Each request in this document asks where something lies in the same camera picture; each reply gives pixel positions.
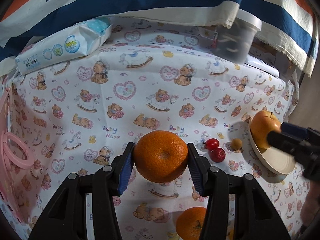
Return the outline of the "person's hand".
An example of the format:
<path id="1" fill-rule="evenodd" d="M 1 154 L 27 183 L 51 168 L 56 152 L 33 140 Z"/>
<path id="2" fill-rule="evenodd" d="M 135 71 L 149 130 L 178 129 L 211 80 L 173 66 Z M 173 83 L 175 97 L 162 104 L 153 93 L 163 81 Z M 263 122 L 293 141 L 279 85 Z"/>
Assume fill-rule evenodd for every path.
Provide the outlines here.
<path id="1" fill-rule="evenodd" d="M 303 204 L 300 217 L 304 226 L 309 226 L 319 211 L 319 182 L 310 181 L 310 190 Z"/>

